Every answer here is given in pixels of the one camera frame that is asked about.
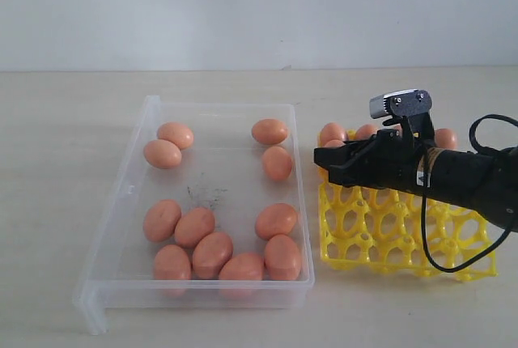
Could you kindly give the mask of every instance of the white wall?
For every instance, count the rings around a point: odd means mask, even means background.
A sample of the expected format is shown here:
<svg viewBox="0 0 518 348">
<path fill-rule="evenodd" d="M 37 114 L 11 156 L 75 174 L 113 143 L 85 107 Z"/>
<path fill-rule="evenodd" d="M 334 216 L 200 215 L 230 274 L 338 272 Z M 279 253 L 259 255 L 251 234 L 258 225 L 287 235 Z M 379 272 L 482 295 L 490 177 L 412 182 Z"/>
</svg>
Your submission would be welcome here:
<svg viewBox="0 0 518 348">
<path fill-rule="evenodd" d="M 518 64 L 518 0 L 0 0 L 0 70 Z"/>
</svg>

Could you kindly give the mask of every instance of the yellow egg tray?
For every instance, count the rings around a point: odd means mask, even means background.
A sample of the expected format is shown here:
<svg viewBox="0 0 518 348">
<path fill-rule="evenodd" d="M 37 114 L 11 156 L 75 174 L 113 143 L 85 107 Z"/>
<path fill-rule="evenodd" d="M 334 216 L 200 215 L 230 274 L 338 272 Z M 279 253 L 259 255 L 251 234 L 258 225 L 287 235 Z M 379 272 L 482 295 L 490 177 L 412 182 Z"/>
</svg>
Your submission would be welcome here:
<svg viewBox="0 0 518 348">
<path fill-rule="evenodd" d="M 321 259 L 333 269 L 366 265 L 381 274 L 399 270 L 419 277 L 441 274 L 422 249 L 421 198 L 396 190 L 330 184 L 318 168 Z M 427 201 L 427 240 L 444 267 L 467 261 L 491 244 L 486 220 L 477 212 Z M 496 276 L 495 253 L 455 273 L 459 281 Z"/>
</svg>

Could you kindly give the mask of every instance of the black wire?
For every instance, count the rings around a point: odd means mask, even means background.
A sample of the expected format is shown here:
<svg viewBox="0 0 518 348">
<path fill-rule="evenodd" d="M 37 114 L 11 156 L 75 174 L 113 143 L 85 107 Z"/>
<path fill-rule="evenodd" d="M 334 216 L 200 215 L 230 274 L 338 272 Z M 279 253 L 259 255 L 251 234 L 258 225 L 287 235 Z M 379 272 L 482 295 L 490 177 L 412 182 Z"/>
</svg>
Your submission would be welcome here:
<svg viewBox="0 0 518 348">
<path fill-rule="evenodd" d="M 490 156 L 497 156 L 500 155 L 500 151 L 495 150 L 491 147 L 484 147 L 481 146 L 477 139 L 475 138 L 475 132 L 477 130 L 478 125 L 482 120 L 485 119 L 495 119 L 500 121 L 507 121 L 510 124 L 515 125 L 518 127 L 518 121 L 515 119 L 512 119 L 511 117 L 502 116 L 502 115 L 486 115 L 484 117 L 481 117 L 480 119 L 476 120 L 471 127 L 469 128 L 469 141 L 471 142 L 471 145 L 477 152 L 484 154 L 484 155 L 490 155 Z M 457 265 L 452 268 L 443 267 L 442 265 L 437 264 L 437 262 L 433 259 L 433 257 L 430 254 L 430 249 L 428 249 L 428 241 L 427 241 L 427 224 L 426 224 L 426 218 L 427 218 L 427 190 L 428 190 L 428 178 L 429 178 L 429 171 L 430 171 L 430 158 L 428 154 L 428 149 L 431 146 L 427 146 L 427 144 L 424 143 L 423 140 L 419 140 L 422 143 L 422 149 L 423 149 L 423 186 L 422 186 L 422 203 L 421 203 L 421 237 L 422 237 L 422 248 L 424 250 L 424 254 L 426 255 L 428 261 L 431 265 L 433 265 L 436 269 L 439 271 L 442 271 L 444 273 L 456 273 L 457 271 L 461 271 L 462 269 L 465 269 L 466 267 L 469 267 L 476 261 L 479 261 L 483 257 L 489 255 L 492 253 L 498 246 L 503 243 L 503 241 L 509 236 L 509 234 L 512 231 L 512 228 L 515 226 L 515 222 L 518 216 L 515 216 L 514 218 L 509 220 L 509 224 L 505 227 L 505 229 L 502 232 L 502 235 L 489 247 L 487 247 L 485 250 L 481 251 L 474 257 L 468 259 L 464 263 Z"/>
</svg>

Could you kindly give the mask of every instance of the transparent plastic tray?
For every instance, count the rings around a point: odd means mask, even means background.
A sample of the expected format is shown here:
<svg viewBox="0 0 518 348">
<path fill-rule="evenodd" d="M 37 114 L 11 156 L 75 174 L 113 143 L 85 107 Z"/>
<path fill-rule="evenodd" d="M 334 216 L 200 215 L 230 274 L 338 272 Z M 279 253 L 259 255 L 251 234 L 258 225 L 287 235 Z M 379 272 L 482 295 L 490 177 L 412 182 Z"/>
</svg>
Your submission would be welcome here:
<svg viewBox="0 0 518 348">
<path fill-rule="evenodd" d="M 294 171 L 281 183 L 268 180 L 261 166 L 265 147 L 250 130 L 262 118 L 283 120 L 290 128 L 282 145 L 294 159 Z M 142 149 L 166 121 L 187 124 L 194 144 L 171 170 L 151 167 Z M 153 259 L 165 244 L 152 244 L 142 233 L 144 215 L 155 202 L 176 199 L 186 212 L 195 206 L 214 209 L 216 231 L 228 233 L 234 254 L 263 253 L 257 238 L 257 214 L 276 202 L 293 205 L 299 223 L 291 237 L 303 257 L 297 281 L 157 281 Z M 74 293 L 74 304 L 92 334 L 107 330 L 105 308 L 297 308 L 314 283 L 307 215 L 300 169 L 295 110 L 288 104 L 176 104 L 148 96 L 121 163 L 98 232 Z M 171 298 L 163 289 L 188 290 Z M 222 288 L 255 289 L 246 299 L 226 299 Z"/>
</svg>

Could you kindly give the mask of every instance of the brown egg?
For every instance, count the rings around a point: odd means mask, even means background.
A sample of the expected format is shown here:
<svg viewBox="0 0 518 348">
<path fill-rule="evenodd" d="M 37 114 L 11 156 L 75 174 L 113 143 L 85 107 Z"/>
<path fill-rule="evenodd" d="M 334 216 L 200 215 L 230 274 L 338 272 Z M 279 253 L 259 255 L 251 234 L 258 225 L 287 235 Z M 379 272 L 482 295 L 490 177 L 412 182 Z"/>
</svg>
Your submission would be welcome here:
<svg viewBox="0 0 518 348">
<path fill-rule="evenodd" d="M 162 200 L 146 213 L 142 229 L 149 241 L 159 243 L 169 239 L 181 217 L 181 208 L 175 200 Z"/>
<path fill-rule="evenodd" d="M 181 152 L 167 140 L 151 140 L 144 147 L 144 157 L 156 168 L 174 168 L 181 162 Z"/>
<path fill-rule="evenodd" d="M 256 253 L 241 253 L 228 261 L 221 272 L 219 279 L 223 281 L 261 281 L 265 276 L 265 262 L 261 255 Z M 253 293 L 253 289 L 220 289 L 221 295 L 229 299 L 242 299 Z"/>
<path fill-rule="evenodd" d="M 435 144 L 446 150 L 456 150 L 457 139 L 453 129 L 441 128 L 435 130 Z"/>
<path fill-rule="evenodd" d="M 169 244 L 158 251 L 153 265 L 153 277 L 159 280 L 191 279 L 191 262 L 187 253 L 177 245 Z M 164 294 L 179 296 L 186 289 L 168 289 Z"/>
<path fill-rule="evenodd" d="M 194 208 L 182 217 L 175 230 L 175 241 L 184 248 L 194 248 L 215 227 L 215 218 L 212 210 Z"/>
<path fill-rule="evenodd" d="M 293 160 L 284 148 L 270 147 L 262 155 L 262 168 L 271 180 L 285 180 L 291 174 Z"/>
<path fill-rule="evenodd" d="M 291 205 L 279 203 L 265 208 L 256 219 L 256 234 L 263 240 L 291 232 L 299 214 Z"/>
<path fill-rule="evenodd" d="M 378 127 L 373 124 L 362 125 L 358 128 L 355 135 L 355 140 L 367 140 L 372 135 L 378 132 Z"/>
<path fill-rule="evenodd" d="M 288 137 L 288 127 L 278 119 L 263 119 L 253 125 L 252 136 L 261 144 L 279 144 Z"/>
<path fill-rule="evenodd" d="M 214 232 L 205 236 L 194 249 L 194 273 L 201 279 L 217 277 L 232 257 L 233 250 L 232 239 L 226 233 Z"/>
<path fill-rule="evenodd" d="M 299 277 L 302 257 L 291 237 L 276 235 L 265 247 L 265 264 L 270 278 L 275 281 L 294 281 Z"/>
<path fill-rule="evenodd" d="M 321 146 L 325 146 L 330 140 L 339 140 L 341 142 L 347 140 L 347 132 L 338 123 L 328 123 L 324 125 L 319 136 Z"/>
<path fill-rule="evenodd" d="M 162 124 L 156 137 L 176 144 L 180 150 L 191 147 L 194 142 L 193 131 L 185 124 L 174 122 Z"/>
<path fill-rule="evenodd" d="M 343 146 L 345 143 L 342 142 L 341 140 L 329 140 L 325 145 L 324 147 L 331 147 L 331 148 L 335 148 L 335 147 L 341 147 Z"/>
</svg>

